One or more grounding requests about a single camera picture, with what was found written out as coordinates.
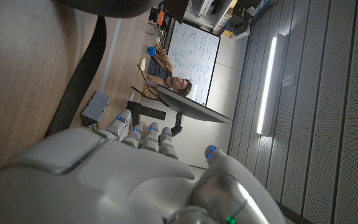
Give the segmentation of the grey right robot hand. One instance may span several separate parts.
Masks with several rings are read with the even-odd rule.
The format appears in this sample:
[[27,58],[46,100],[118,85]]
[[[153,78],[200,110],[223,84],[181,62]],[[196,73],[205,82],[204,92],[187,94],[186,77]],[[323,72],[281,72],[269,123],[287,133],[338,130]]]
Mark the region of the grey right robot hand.
[[196,178],[168,128],[147,136],[124,110],[108,128],[66,129],[0,166],[0,223],[283,223],[276,201],[210,145]]

